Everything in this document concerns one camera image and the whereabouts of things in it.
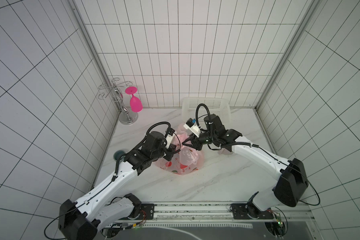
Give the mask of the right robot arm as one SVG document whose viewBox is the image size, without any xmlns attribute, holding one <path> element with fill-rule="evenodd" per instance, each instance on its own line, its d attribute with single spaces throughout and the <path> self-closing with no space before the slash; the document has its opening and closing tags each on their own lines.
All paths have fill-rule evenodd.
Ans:
<svg viewBox="0 0 360 240">
<path fill-rule="evenodd" d="M 298 160 L 277 156 L 252 143 L 240 132 L 226 130 L 220 118 L 209 115 L 204 118 L 206 130 L 198 126 L 195 119 L 188 119 L 184 124 L 191 135 L 182 143 L 184 146 L 201 150 L 204 145 L 213 144 L 240 155 L 265 170 L 277 183 L 262 192 L 254 193 L 244 206 L 244 214 L 251 219 L 258 219 L 260 214 L 280 204 L 294 208 L 308 188 L 304 164 Z"/>
</svg>

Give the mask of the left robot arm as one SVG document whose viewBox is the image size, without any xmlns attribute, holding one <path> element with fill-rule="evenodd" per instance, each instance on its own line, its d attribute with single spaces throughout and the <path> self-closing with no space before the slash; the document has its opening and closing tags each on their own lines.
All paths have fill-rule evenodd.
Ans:
<svg viewBox="0 0 360 240">
<path fill-rule="evenodd" d="M 133 194 L 120 195 L 124 185 L 138 177 L 152 162 L 180 151 L 172 144 L 176 131 L 153 131 L 117 160 L 114 173 L 76 201 L 60 206 L 58 229 L 66 240 L 92 240 L 104 227 L 124 218 L 143 215 L 142 202 Z"/>
</svg>

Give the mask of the pink plastic bag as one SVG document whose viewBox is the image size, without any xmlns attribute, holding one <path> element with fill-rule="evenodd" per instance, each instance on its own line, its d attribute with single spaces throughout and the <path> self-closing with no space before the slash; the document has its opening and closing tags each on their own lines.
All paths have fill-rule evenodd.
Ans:
<svg viewBox="0 0 360 240">
<path fill-rule="evenodd" d="M 176 145 L 176 150 L 180 147 L 180 141 L 177 137 L 174 137 L 172 144 Z M 158 168 L 177 174 L 186 175 L 191 172 L 199 170 L 205 161 L 205 155 L 203 151 L 197 151 L 193 148 L 181 145 L 181 151 L 174 154 L 170 161 L 161 158 L 154 162 Z"/>
</svg>

